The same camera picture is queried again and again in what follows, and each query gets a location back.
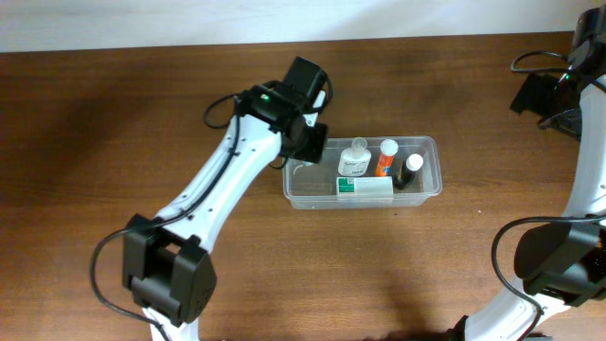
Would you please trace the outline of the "orange tube white cap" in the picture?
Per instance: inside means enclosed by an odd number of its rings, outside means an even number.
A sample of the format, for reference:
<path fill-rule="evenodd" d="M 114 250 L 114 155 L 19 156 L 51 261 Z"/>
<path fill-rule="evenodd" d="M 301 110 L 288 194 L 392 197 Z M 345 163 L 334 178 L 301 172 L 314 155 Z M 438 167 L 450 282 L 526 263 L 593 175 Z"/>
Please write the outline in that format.
<path fill-rule="evenodd" d="M 398 143 L 393 139 L 385 139 L 380 145 L 380 156 L 375 169 L 376 176 L 387 176 L 390 172 L 395 155 L 399 150 Z"/>

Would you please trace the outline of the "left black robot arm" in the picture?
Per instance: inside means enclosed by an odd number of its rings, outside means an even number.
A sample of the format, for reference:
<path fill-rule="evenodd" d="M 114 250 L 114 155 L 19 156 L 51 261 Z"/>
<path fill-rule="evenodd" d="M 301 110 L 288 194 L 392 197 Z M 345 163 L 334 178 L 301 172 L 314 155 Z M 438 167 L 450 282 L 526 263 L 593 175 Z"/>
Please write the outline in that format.
<path fill-rule="evenodd" d="M 317 117 L 332 99 L 328 74 L 294 59 L 280 81 L 228 96 L 223 140 L 187 187 L 152 219 L 139 214 L 123 240 L 123 285 L 155 340 L 195 340 L 217 285 L 210 254 L 229 214 L 277 157 L 317 163 L 328 127 Z"/>

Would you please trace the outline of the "white green medicine box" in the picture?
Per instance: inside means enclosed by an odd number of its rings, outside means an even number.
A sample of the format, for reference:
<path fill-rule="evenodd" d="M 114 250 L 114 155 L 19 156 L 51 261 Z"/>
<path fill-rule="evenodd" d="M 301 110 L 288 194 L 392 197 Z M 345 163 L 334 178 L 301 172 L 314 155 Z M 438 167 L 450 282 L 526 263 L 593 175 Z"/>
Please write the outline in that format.
<path fill-rule="evenodd" d="M 339 196 L 384 197 L 393 194 L 392 180 L 388 177 L 337 177 Z"/>

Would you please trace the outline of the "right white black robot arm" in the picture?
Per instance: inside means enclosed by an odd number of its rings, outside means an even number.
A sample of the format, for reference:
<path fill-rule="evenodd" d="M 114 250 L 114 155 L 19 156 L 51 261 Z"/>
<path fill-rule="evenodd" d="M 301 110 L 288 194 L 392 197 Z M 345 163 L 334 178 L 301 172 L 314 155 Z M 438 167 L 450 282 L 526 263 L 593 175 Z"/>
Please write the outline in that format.
<path fill-rule="evenodd" d="M 578 19 L 564 68 L 521 68 L 526 80 L 511 111 L 540 116 L 579 142 L 574 184 L 559 217 L 512 221 L 496 233 L 492 269 L 503 290 L 481 311 L 463 316 L 446 340 L 534 340 L 555 314 L 605 297 L 605 8 Z"/>

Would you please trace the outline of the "dark bottle white cap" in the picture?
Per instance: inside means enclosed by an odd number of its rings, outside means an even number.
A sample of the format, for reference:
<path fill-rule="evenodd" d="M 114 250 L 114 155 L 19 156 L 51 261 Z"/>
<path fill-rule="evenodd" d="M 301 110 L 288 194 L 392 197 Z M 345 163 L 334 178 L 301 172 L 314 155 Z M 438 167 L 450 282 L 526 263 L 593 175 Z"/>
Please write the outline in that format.
<path fill-rule="evenodd" d="M 398 173 L 393 177 L 393 185 L 397 189 L 408 188 L 416 179 L 424 164 L 423 157 L 418 153 L 409 155 L 401 164 Z"/>

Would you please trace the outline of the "white lotion bottle clear cap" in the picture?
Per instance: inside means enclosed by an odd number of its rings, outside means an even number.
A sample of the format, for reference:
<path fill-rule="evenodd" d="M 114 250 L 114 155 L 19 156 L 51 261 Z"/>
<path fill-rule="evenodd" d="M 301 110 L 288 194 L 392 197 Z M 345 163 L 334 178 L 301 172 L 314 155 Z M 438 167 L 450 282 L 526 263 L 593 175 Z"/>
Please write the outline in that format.
<path fill-rule="evenodd" d="M 371 159 L 371 152 L 367 149 L 367 141 L 356 137 L 351 141 L 349 148 L 341 152 L 338 173 L 345 177 L 357 177 L 366 173 Z"/>

